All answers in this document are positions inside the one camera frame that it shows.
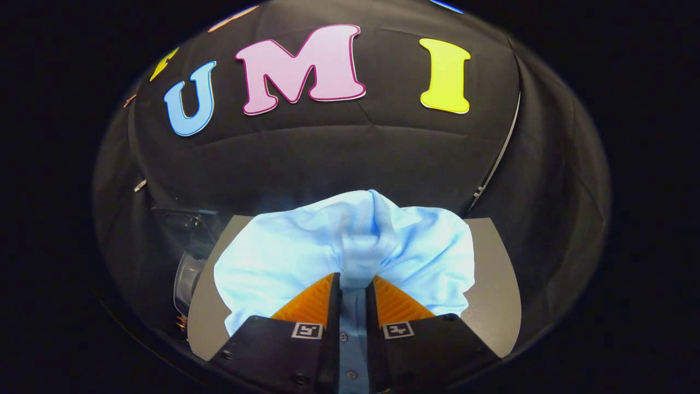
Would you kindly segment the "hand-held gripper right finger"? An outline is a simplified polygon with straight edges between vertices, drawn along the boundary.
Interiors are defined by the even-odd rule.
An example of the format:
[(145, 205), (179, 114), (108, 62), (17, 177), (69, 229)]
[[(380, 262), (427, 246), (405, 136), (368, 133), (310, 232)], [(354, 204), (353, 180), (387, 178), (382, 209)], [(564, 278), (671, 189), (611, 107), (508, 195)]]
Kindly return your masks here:
[(370, 393), (455, 393), (500, 357), (456, 314), (380, 324), (377, 285), (366, 289)]

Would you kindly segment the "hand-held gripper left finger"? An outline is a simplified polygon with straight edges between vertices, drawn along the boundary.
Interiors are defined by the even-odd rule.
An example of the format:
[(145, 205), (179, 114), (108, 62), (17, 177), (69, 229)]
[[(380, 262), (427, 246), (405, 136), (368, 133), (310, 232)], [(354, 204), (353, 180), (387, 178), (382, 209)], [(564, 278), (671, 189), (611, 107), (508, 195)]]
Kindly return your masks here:
[(250, 316), (211, 359), (247, 393), (337, 393), (339, 274), (303, 290), (272, 317)]

